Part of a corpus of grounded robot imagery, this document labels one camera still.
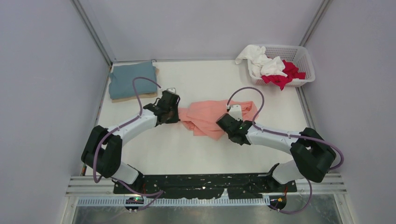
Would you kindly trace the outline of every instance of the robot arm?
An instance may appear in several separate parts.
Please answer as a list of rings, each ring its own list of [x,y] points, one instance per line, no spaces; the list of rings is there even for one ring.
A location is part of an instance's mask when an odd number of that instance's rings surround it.
[[[164,123],[177,123],[179,121],[177,109],[179,100],[180,97],[177,94],[166,90],[162,92],[162,97],[158,100],[158,103],[144,106],[140,116],[139,114],[134,115],[125,122],[108,128],[102,126],[94,127],[84,148],[81,160],[92,168],[95,150],[99,142],[109,133],[109,130],[117,129],[104,141],[106,149],[102,147],[99,149],[96,170],[105,178],[113,177],[127,184],[132,184],[139,172],[121,162],[122,147],[148,129]]]
[[[314,182],[322,182],[336,158],[335,152],[329,146],[290,137],[302,135],[322,140],[320,135],[311,128],[305,128],[302,132],[288,132],[256,124],[261,129],[284,134],[282,136],[259,130],[251,121],[235,119],[229,113],[225,113],[216,123],[227,133],[232,142],[240,145],[267,146],[291,154],[294,160],[276,164],[269,172],[269,176],[280,184],[304,177]]]

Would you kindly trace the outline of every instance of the blue folded cloth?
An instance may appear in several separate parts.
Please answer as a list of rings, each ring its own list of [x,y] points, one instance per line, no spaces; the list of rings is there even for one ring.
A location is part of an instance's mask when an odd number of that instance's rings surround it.
[[[134,97],[135,92],[132,87],[132,80],[136,77],[146,77],[157,81],[156,68],[152,62],[114,66],[113,72],[109,76],[111,79],[109,84],[111,99]],[[135,86],[138,95],[157,92],[157,86],[144,79],[136,80]]]

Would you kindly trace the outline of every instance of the pink towel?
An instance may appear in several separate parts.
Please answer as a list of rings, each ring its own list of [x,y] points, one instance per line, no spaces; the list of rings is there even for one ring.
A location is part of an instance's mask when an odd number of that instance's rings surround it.
[[[216,121],[227,112],[227,100],[195,102],[189,108],[179,108],[179,118],[183,125],[194,132],[195,136],[209,136],[218,140],[225,132],[216,124]],[[252,120],[257,107],[252,101],[234,102],[242,108],[243,120]]]

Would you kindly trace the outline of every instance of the plastic basket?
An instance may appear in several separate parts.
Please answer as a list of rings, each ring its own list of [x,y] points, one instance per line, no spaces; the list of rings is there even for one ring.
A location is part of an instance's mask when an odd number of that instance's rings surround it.
[[[265,54],[267,57],[274,58],[280,56],[282,60],[287,62],[293,62],[295,66],[299,68],[299,72],[305,72],[305,79],[294,78],[293,81],[286,84],[286,86],[300,87],[305,83],[312,82],[315,80],[315,71],[311,57],[305,47],[300,46],[286,46],[286,45],[260,45],[266,48]],[[255,85],[274,85],[273,83],[266,84],[261,77],[256,77],[252,73],[252,62],[247,60],[247,68],[249,69],[249,75],[252,83]]]

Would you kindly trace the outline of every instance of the black mounting plate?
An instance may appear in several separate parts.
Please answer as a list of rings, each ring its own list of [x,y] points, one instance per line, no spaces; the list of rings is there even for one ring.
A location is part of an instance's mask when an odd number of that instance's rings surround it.
[[[198,175],[143,175],[130,187],[140,193],[163,190],[160,198],[219,198],[227,189],[229,199],[262,198],[260,193],[297,192],[294,181],[281,185],[267,173],[198,174]],[[114,194],[131,194],[121,184],[114,185]]]

